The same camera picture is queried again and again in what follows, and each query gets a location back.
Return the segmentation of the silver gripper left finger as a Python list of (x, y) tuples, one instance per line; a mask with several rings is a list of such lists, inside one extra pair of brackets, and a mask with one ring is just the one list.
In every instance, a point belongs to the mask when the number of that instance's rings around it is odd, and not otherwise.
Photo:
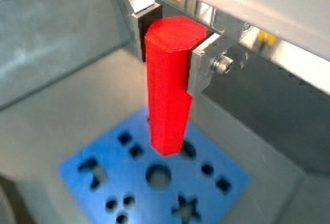
[(163, 7), (155, 0), (127, 0), (128, 21), (136, 43), (137, 59), (145, 61), (144, 35), (151, 23), (163, 17)]

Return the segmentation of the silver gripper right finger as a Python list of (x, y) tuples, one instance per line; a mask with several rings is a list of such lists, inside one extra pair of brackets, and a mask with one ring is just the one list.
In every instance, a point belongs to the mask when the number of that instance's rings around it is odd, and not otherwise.
[(191, 53), (187, 92), (195, 97), (208, 86), (213, 73), (227, 74), (233, 59), (227, 51), (248, 29), (245, 22), (216, 10), (211, 17), (209, 33)]

